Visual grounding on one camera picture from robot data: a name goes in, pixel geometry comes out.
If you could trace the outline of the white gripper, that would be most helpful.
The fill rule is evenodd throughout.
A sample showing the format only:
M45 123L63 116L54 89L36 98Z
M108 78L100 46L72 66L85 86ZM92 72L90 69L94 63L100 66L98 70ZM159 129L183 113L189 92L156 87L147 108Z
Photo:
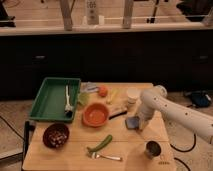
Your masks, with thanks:
M154 116L155 110L145 103L141 103L137 109L136 115L139 117L139 131L143 131Z

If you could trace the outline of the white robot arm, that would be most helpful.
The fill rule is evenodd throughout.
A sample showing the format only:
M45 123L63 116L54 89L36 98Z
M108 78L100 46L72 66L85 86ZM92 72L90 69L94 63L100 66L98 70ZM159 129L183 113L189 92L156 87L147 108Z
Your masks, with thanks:
M213 145L213 117L168 100L164 86L157 85L143 90L140 100L136 112L140 130L148 125L155 111L159 111Z

